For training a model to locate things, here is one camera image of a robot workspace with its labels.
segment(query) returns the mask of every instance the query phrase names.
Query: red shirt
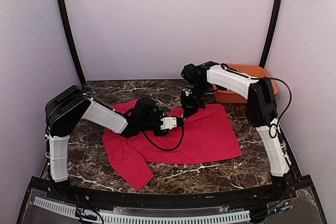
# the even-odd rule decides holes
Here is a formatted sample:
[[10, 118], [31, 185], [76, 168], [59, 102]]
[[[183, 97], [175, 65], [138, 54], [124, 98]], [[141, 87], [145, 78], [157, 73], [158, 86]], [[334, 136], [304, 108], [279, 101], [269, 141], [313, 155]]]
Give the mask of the red shirt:
[[[137, 101], [118, 104], [114, 109], [125, 113], [134, 108]], [[169, 115], [181, 117], [182, 109], [175, 109]], [[181, 138], [182, 129], [175, 128], [166, 136], [148, 137], [159, 147], [173, 148]], [[110, 130], [103, 135], [106, 153], [112, 168], [137, 191], [153, 177], [146, 162], [164, 164], [200, 164], [241, 156], [239, 143], [220, 104], [207, 105], [206, 109], [187, 118], [184, 123], [183, 142], [176, 150], [165, 152], [155, 148], [140, 132], [139, 135], [125, 138]]]

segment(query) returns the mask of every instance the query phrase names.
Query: white vent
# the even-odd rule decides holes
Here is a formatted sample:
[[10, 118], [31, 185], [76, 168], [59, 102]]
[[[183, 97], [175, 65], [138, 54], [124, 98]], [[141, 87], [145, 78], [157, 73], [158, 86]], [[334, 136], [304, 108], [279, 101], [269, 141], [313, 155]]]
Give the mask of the white vent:
[[[52, 212], [64, 215], [70, 218], [75, 218], [76, 207], [73, 205], [65, 205], [62, 203], [53, 202], [48, 199], [35, 197], [35, 206], [42, 207]], [[90, 210], [86, 213], [96, 215]], [[139, 217], [139, 216], [126, 216], [116, 215], [109, 212], [99, 212], [103, 217], [105, 223], [119, 223], [119, 224], [226, 224], [226, 223], [239, 223], [250, 220], [249, 211], [240, 211], [230, 214], [220, 214], [211, 216], [197, 216], [197, 217]]]

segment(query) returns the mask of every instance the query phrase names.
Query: black marble surface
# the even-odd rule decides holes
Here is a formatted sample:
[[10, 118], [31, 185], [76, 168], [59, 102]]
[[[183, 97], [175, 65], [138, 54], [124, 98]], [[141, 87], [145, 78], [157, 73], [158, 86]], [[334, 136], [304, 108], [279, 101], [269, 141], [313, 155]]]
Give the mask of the black marble surface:
[[[114, 106], [142, 97], [151, 97], [161, 110], [180, 107], [180, 93], [188, 86], [183, 80], [95, 81], [84, 91]], [[216, 103], [207, 94], [206, 103]], [[242, 157], [199, 165], [149, 163], [154, 178], [139, 191], [144, 194], [195, 194], [237, 190], [271, 184], [269, 160], [256, 129], [245, 118], [244, 104], [224, 104], [240, 144]], [[92, 189], [137, 193], [110, 166], [102, 142], [105, 129], [81, 121], [69, 141], [69, 176], [71, 184]]]

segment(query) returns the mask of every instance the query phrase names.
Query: orange plastic container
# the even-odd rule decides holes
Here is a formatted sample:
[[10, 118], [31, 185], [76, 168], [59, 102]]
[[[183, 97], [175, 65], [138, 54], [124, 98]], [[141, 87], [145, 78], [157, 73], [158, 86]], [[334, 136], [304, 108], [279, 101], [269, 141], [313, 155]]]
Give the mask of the orange plastic container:
[[[265, 69], [256, 66], [249, 65], [228, 65], [230, 68], [236, 69], [240, 73], [246, 73], [249, 76], [253, 77], [271, 77], [271, 75], [266, 72]], [[278, 88], [275, 85], [275, 82], [271, 80], [274, 94], [278, 94]], [[218, 90], [215, 92], [216, 101], [219, 103], [247, 103], [247, 100], [243, 98], [241, 95], [232, 92], [232, 91], [222, 91]]]

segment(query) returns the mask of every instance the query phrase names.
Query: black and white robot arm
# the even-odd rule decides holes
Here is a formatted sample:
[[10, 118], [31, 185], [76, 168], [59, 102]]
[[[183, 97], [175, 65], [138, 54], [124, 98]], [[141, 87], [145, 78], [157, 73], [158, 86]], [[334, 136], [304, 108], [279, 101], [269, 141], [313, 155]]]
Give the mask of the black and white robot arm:
[[47, 154], [50, 175], [55, 182], [68, 179], [68, 141], [81, 119], [99, 124], [124, 137], [152, 130], [154, 135], [166, 135], [182, 126], [183, 120], [165, 116], [149, 98], [139, 99], [131, 111], [121, 114], [86, 95], [78, 86], [71, 86], [45, 107]]
[[283, 177], [290, 170], [286, 144], [278, 126], [277, 104], [269, 79], [258, 79], [242, 74], [227, 65], [207, 62], [199, 66], [186, 65], [182, 77], [193, 85], [181, 94], [184, 117], [205, 108], [203, 95], [213, 84], [240, 94], [247, 99], [247, 120], [256, 127], [264, 143], [271, 167], [271, 174]]

